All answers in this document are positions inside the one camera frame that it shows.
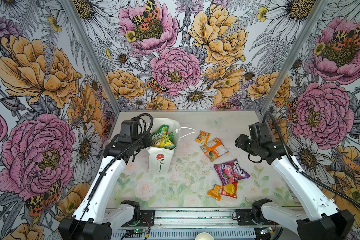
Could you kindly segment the green Fox's candy bag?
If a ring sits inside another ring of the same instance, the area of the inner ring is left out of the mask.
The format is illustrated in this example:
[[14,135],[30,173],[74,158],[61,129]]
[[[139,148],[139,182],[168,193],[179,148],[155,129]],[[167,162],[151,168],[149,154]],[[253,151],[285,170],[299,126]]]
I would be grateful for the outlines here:
[[174,133],[168,133],[169,126],[162,125],[159,129],[152,135],[153,147],[173,150],[176,145],[174,144]]

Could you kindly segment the white paper bag red flower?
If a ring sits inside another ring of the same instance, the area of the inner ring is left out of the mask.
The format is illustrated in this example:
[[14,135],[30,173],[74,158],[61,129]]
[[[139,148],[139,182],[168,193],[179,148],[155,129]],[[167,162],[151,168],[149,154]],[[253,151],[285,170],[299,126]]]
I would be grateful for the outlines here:
[[153,124],[151,125],[151,139],[152,135],[159,129],[162,125],[168,125],[168,133],[174,133],[174,144],[176,147],[173,150],[155,148],[153,145],[147,149],[149,154],[149,172],[154,174],[166,174],[169,172],[171,161],[175,155],[177,147],[180,145],[180,140],[190,134],[196,132],[195,129],[188,127],[181,127],[180,123],[168,119],[168,118],[155,118]]

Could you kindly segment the orange mango snack bag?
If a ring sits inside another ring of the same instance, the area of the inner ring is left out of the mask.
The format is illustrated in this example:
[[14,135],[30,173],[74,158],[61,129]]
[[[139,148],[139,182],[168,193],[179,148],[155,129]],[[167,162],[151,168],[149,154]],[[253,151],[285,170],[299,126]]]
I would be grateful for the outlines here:
[[200,147],[204,154],[210,159],[211,162],[220,158],[222,155],[229,151],[225,148],[223,142],[219,138],[214,138],[212,141]]

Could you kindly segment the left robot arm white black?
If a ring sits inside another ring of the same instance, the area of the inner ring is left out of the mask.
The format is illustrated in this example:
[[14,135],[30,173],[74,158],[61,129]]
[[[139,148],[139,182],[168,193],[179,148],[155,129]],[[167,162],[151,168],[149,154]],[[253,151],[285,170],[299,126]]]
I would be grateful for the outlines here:
[[116,135],[104,150],[100,169],[83,202],[69,218],[59,224],[59,233],[64,240],[109,240],[114,230],[127,223],[137,223],[141,218],[140,205],[123,201],[111,213],[106,214],[111,189],[130,157],[152,146],[150,136],[137,139]]

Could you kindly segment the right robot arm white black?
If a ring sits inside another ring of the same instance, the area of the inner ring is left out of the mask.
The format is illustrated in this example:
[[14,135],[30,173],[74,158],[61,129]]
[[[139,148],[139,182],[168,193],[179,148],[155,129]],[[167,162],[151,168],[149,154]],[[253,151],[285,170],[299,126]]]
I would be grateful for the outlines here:
[[273,167],[287,183],[301,203],[304,213],[299,214],[280,207],[269,199],[253,203],[251,217],[254,223],[275,222],[302,240],[345,240],[350,232],[354,216],[341,210],[329,199],[318,185],[304,176],[303,169],[290,155],[285,144],[273,142],[270,137],[250,139],[241,134],[235,140],[236,147],[252,156],[259,156]]

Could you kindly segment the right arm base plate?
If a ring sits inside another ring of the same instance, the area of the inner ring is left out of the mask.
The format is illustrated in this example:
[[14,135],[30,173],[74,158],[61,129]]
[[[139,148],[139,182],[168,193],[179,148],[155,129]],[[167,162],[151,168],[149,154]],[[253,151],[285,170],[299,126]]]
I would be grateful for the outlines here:
[[268,220],[254,220],[252,212],[249,209],[234,210],[231,215],[232,220],[236,221],[239,226],[274,226],[276,223]]

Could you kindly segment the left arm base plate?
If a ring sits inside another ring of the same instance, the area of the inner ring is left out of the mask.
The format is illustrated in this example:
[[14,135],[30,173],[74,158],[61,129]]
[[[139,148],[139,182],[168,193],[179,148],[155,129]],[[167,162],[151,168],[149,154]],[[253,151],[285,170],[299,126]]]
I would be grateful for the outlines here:
[[123,227],[153,227],[155,214],[155,210],[141,210],[140,216],[136,220],[125,223]]

